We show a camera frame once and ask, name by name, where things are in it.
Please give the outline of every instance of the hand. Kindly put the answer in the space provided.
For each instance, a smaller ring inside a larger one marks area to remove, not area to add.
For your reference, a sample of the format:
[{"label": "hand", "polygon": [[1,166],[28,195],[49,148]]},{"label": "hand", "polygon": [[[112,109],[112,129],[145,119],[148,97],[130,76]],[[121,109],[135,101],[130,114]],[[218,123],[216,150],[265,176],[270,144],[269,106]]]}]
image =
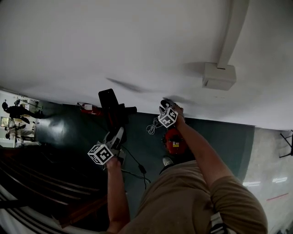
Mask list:
[{"label": "hand", "polygon": [[117,157],[111,158],[108,162],[106,162],[108,170],[121,168],[121,163],[119,162]]},{"label": "hand", "polygon": [[175,106],[173,107],[174,111],[176,111],[178,113],[177,116],[177,120],[176,120],[176,126],[181,124],[181,123],[185,123],[185,119],[184,119],[184,114],[183,114],[183,108],[181,108],[180,106],[178,106],[175,103]]}]

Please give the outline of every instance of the shirt sleeve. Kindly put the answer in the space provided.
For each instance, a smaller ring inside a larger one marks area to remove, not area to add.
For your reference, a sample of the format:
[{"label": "shirt sleeve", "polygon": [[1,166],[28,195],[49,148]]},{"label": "shirt sleeve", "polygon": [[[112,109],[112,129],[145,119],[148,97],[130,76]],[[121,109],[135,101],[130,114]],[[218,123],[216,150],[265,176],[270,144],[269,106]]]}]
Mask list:
[{"label": "shirt sleeve", "polygon": [[267,219],[261,204],[235,177],[215,181],[211,200],[224,224],[236,233],[267,233]]}]

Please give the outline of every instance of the white tile floor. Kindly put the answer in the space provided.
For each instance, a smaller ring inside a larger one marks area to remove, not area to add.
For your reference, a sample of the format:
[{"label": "white tile floor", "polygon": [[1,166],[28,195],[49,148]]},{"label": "white tile floor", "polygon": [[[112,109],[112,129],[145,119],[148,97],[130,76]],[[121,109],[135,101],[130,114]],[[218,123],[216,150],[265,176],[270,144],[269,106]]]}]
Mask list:
[{"label": "white tile floor", "polygon": [[269,234],[285,230],[293,221],[293,157],[281,137],[292,132],[255,129],[250,163],[244,185],[259,199],[267,220]]}]

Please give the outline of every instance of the person in black clothing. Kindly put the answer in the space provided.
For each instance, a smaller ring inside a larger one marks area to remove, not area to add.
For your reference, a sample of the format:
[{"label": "person in black clothing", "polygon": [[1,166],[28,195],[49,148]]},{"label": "person in black clothing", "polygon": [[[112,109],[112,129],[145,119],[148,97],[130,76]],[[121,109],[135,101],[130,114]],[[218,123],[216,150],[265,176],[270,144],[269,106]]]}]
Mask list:
[{"label": "person in black clothing", "polygon": [[21,115],[30,115],[31,117],[38,118],[38,119],[41,119],[43,117],[43,115],[40,111],[38,111],[36,113],[32,113],[32,112],[28,111],[26,108],[24,108],[23,106],[8,107],[6,102],[2,103],[2,108],[6,113],[10,114],[10,116],[9,116],[10,118],[19,118],[28,124],[29,124],[29,120],[25,117],[21,117]]}]

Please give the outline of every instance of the window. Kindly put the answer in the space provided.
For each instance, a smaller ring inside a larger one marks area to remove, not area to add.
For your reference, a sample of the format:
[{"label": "window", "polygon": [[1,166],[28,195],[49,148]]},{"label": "window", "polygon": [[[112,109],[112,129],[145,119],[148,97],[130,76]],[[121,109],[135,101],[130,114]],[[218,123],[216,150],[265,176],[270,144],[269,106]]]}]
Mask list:
[{"label": "window", "polygon": [[1,127],[9,127],[10,118],[1,117]]}]

